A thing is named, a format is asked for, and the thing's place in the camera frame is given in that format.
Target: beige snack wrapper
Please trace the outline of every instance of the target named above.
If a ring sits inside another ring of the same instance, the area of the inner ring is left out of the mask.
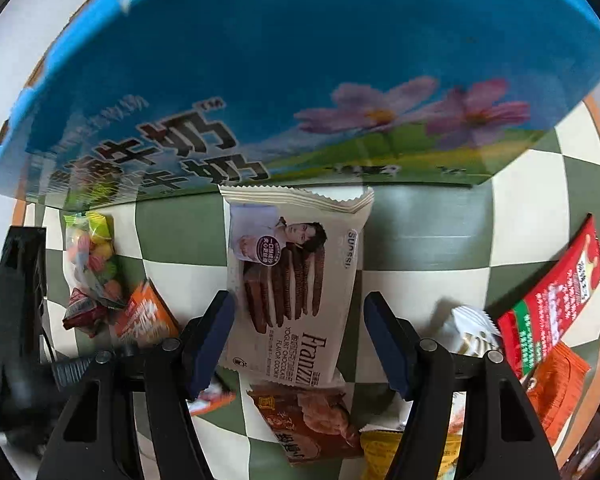
[[[336,201],[286,187],[220,187],[229,205],[235,322],[221,364],[291,386],[333,377],[373,190]]]

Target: bolt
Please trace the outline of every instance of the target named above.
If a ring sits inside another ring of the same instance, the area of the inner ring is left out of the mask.
[[[167,352],[173,352],[178,346],[180,346],[180,340],[174,337],[165,339],[162,342],[162,349],[166,350]]]
[[[102,352],[98,352],[96,354],[96,362],[98,364],[103,365],[104,363],[108,363],[111,359],[111,352],[107,352],[106,350],[103,350]]]
[[[503,355],[497,350],[489,350],[487,352],[487,359],[492,363],[499,364],[504,361]]]
[[[425,352],[433,352],[438,348],[438,343],[433,341],[433,339],[423,339],[420,341],[420,348]]]

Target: checkered tablecloth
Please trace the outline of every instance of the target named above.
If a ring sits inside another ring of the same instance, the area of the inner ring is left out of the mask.
[[[366,294],[380,290],[396,315],[409,319],[423,336],[459,304],[498,316],[553,265],[587,212],[595,214],[600,236],[600,139],[589,111],[580,104],[555,131],[481,186],[374,189],[376,202],[360,244],[338,360],[347,381],[346,400],[359,427],[392,397],[360,315]],[[362,192],[362,185],[322,187],[318,192],[348,198]],[[219,194],[202,194],[100,210],[113,217],[115,248],[130,287],[150,277],[183,324],[200,316],[216,291],[225,288],[225,206]],[[110,345],[109,333],[90,340],[62,328],[70,291],[64,278],[68,267],[61,212],[28,205],[25,225],[34,224],[47,228],[45,324],[58,357]],[[600,287],[564,341],[595,368],[599,339]],[[291,468],[246,395],[246,379],[228,370],[221,375],[238,392],[237,399],[194,420],[216,479],[360,477],[362,459]],[[592,372],[587,377],[586,388]],[[145,457],[152,453],[146,410],[141,396],[136,401],[142,459],[147,471],[155,473],[155,463]]]

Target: snack package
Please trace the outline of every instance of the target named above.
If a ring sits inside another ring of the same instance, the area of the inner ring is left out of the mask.
[[[204,415],[229,404],[235,399],[235,392],[214,374],[209,386],[202,390],[196,400],[188,400],[187,407],[191,416]]]
[[[229,203],[235,322],[222,366],[294,386],[331,381],[373,190],[338,202],[284,187],[220,187]]]
[[[451,353],[474,357],[482,357],[502,345],[500,331],[489,315],[467,305],[453,308],[433,339]]]
[[[114,327],[121,343],[151,346],[167,337],[177,337],[180,328],[150,280],[144,280],[120,312]]]
[[[553,446],[580,400],[589,364],[558,343],[538,365],[526,391],[549,443]]]
[[[391,462],[394,460],[402,433],[397,431],[367,431],[360,435],[360,444],[365,453],[366,468],[362,480],[384,480]],[[460,455],[462,436],[448,434],[445,450],[440,462],[438,480],[456,464]]]
[[[293,464],[362,455],[339,390],[301,390],[277,384],[247,392]]]
[[[107,320],[107,307],[74,288],[69,297],[69,306],[64,312],[62,326],[65,330],[77,328],[89,337],[94,337]]]
[[[600,242],[593,215],[549,273],[498,320],[504,352],[518,378],[542,362],[600,283]]]
[[[77,288],[105,306],[123,308],[125,295],[105,216],[87,211],[65,215],[64,222],[66,253]]]

